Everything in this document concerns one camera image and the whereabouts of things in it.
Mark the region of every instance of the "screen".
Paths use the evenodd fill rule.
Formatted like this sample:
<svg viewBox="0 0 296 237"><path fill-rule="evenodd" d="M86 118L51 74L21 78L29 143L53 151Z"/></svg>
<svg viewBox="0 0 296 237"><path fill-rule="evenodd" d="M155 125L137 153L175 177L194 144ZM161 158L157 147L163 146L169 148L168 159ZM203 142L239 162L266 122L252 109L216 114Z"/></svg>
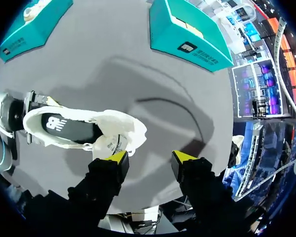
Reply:
<svg viewBox="0 0 296 237"><path fill-rule="evenodd" d="M282 113L280 89L271 60L244 65L232 70L235 85L237 85L239 117L253 115L252 101L254 99L266 101L266 116Z"/></svg>
<svg viewBox="0 0 296 237"><path fill-rule="evenodd" d="M238 15L240 16L242 21L247 21L250 19L250 17L248 16L247 12L245 11L245 9L243 7L237 9L236 12L238 13Z"/></svg>

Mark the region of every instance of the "gray tabletop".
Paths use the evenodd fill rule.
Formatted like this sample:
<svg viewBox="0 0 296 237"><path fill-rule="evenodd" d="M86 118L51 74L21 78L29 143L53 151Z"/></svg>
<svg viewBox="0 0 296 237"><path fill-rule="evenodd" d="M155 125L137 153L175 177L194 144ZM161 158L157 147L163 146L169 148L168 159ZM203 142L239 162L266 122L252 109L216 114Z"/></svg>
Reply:
<svg viewBox="0 0 296 237"><path fill-rule="evenodd" d="M147 141L130 168L110 213L136 211L182 195L169 163L172 150L206 157L219 174L229 159L233 114L228 72L210 73L150 49L143 0L76 0L44 47L4 63L0 90L50 95L64 106L118 110L141 120ZM83 150L27 145L17 134L12 179L33 195L67 197L92 155Z"/></svg>

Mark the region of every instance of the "teal box lid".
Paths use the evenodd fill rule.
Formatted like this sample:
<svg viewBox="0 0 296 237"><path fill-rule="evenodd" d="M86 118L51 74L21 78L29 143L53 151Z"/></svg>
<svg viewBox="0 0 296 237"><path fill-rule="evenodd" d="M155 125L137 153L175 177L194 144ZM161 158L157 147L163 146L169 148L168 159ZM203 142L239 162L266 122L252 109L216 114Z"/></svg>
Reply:
<svg viewBox="0 0 296 237"><path fill-rule="evenodd" d="M233 66L217 24L185 0L155 0L149 9L150 47L211 72Z"/></svg>
<svg viewBox="0 0 296 237"><path fill-rule="evenodd" d="M73 4L73 0L51 0L32 21L25 23L24 10L38 2L39 0L33 0L27 4L6 32L0 45L0 58L4 62L25 51L44 45L60 18Z"/></svg>

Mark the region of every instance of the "black cable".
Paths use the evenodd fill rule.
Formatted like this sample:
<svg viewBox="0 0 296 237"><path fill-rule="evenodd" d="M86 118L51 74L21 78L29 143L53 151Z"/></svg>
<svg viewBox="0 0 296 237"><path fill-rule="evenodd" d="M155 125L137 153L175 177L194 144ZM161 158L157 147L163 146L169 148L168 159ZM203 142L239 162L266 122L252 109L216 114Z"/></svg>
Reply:
<svg viewBox="0 0 296 237"><path fill-rule="evenodd" d="M124 232L126 233L126 229L125 229L125 227L124 227L124 223L123 223L123 221L121 221L121 223L122 223L122 226L123 226Z"/></svg>
<svg viewBox="0 0 296 237"><path fill-rule="evenodd" d="M151 97L151 98L145 98L145 99L138 99L136 100L136 102L150 102L150 101L156 101L156 100L160 100L160 101L165 101L165 102L168 102L168 103L171 103L173 105L176 105L176 106L179 106L181 107L182 109L184 109L185 111L187 111L189 113L189 115L191 115L192 119L194 120L195 124L196 124L196 127L197 127L197 130L201 136L201 139L202 141L204 141L203 139L203 134L201 132L201 129L200 129L200 126L198 125L198 122L196 120L196 118L194 117L194 115L192 114L192 112L186 108L185 106L181 105L180 103L176 102L176 101L172 101L172 100L168 100L168 99L164 99L164 98L158 98L158 97Z"/></svg>
<svg viewBox="0 0 296 237"><path fill-rule="evenodd" d="M152 228L153 228L154 226L156 226L156 229L154 230L154 233L153 233L153 234L156 233L157 225L158 225L159 222L160 222L161 216L162 216L162 212L160 211L160 216L158 216L158 220L157 220L155 223L153 223L153 224L151 225L151 227L150 227L145 233L143 233L143 235L145 235L145 234L147 234L149 231L151 231Z"/></svg>

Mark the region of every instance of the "cable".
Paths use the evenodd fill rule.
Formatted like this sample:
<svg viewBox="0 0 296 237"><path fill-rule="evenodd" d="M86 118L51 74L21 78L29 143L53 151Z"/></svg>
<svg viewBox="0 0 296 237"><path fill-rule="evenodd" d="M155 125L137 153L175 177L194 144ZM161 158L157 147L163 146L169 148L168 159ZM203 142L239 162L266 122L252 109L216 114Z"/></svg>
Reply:
<svg viewBox="0 0 296 237"><path fill-rule="evenodd" d="M151 227L150 227L145 233L143 233L143 235L145 235L145 234L147 234L149 231L151 231L152 228L153 228L154 226L156 226L156 229L157 229L157 225L158 225L159 222L160 222L161 216L162 216L162 212L160 211L160 216L158 216L158 220L156 221L156 223L152 224Z"/></svg>
<svg viewBox="0 0 296 237"><path fill-rule="evenodd" d="M172 200L172 201L175 201L175 202L177 202L177 203L180 203L180 204L182 204L182 205L184 205L184 206L192 207L192 205L187 204L187 203L184 203L184 202L181 202L181 201L177 201L177 200Z"/></svg>
<svg viewBox="0 0 296 237"><path fill-rule="evenodd" d="M274 53L275 53L275 69L276 69L276 73L277 73L277 77L278 80L280 82L281 88L284 91L289 103L291 104L294 112L296 113L296 105L293 101L293 99L291 98L291 95L289 94L285 83L283 81L282 75L281 75L281 71L280 71L280 64L279 64L279 53L280 53L280 45L282 42L282 38L283 38L283 33L286 27L286 22L280 18L279 21L279 27L278 27L278 31L276 34L276 39L275 39L275 44L274 44ZM248 195L249 193L251 193L253 190L255 190L256 188L260 187L262 184L264 184L267 180L273 178L274 175L276 175L277 173L281 172L283 169L291 166L292 164L294 164L296 162L296 159L287 163L286 165L282 166L281 168L279 168L278 170L276 170L274 173L272 173L270 176L268 176L266 179L262 180L260 183L258 183L257 185L255 185L253 188L251 188L250 190L248 190L247 192L245 192L242 196L240 197L236 197L235 201L239 201L242 198L244 198L246 195Z"/></svg>
<svg viewBox="0 0 296 237"><path fill-rule="evenodd" d="M194 122L196 124L196 127L197 127L197 130L198 130L198 132L199 132L199 134L201 136L202 141L204 141L203 134L201 132L201 128L198 125L198 122L197 122L196 118L194 117L194 115L192 114L192 112L188 108L186 108L185 106L179 104L178 102L175 102L175 101L172 101L172 100L168 100L168 99L164 99L164 98L158 98L158 97L151 97L151 98L139 99L139 100L136 100L136 102L141 103L141 102L149 102L149 101L154 101L154 100L165 101L165 102L171 103L173 105L179 106L182 109L184 109L185 111L187 111L189 113L189 115L191 115L192 119L194 120Z"/></svg>
<svg viewBox="0 0 296 237"><path fill-rule="evenodd" d="M292 164L294 164L296 162L296 159L287 163L286 165L282 166L281 168L279 168L278 170L276 170L274 173L272 173L270 176L268 176L266 179L262 180L260 183L258 183L257 185L255 185L253 188L251 188L250 190L248 190L247 192L245 192L243 195L241 195L240 197L236 197L235 201L239 201L242 198L244 198L246 195L248 195L249 193L251 193L254 189L260 187L262 184L264 184L267 180L273 178L274 175L276 175L277 173L281 172L283 169L291 166Z"/></svg>
<svg viewBox="0 0 296 237"><path fill-rule="evenodd" d="M121 222L121 223L122 223L122 226L123 226L124 232L127 233L127 232L126 232L126 229L125 229L125 227L124 227L124 223L123 223L123 222Z"/></svg>

